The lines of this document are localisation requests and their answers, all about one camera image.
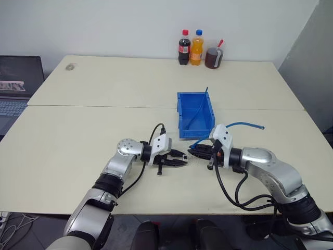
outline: blue storage box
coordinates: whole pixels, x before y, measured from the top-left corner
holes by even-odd
[[[179,137],[201,139],[209,136],[215,116],[208,92],[178,92]]]

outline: red straw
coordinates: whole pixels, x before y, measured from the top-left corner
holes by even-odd
[[[221,39],[217,47],[219,48],[223,42],[224,42],[223,39]]]

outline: laptop keyboard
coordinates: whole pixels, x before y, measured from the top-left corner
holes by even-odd
[[[0,116],[19,116],[26,107],[25,102],[0,101]]]

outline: orange soda bottle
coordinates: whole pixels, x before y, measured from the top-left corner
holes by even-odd
[[[197,37],[192,40],[192,48],[191,48],[191,64],[192,65],[200,65],[202,51],[203,51],[203,38],[202,38],[202,30],[196,31]]]

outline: table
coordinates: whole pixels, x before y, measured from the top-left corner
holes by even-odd
[[[264,147],[301,174],[318,206],[333,210],[331,176],[333,150],[304,110],[215,109],[216,124],[247,121],[265,130],[230,128],[234,146]],[[0,210],[70,214],[98,178],[123,138],[148,140],[158,122],[164,122],[173,148],[186,151],[193,141],[179,140],[175,109],[29,106],[0,143]],[[142,179],[119,199],[115,214],[248,214],[223,195],[207,161],[191,157],[180,168],[148,166]],[[125,186],[136,179],[141,163]],[[230,194],[242,175],[221,169]],[[250,177],[240,200],[267,193]]]
[[[215,109],[303,110],[271,62],[223,61],[212,70],[174,59],[92,56],[66,56],[29,105],[176,108],[176,92],[206,86]]]

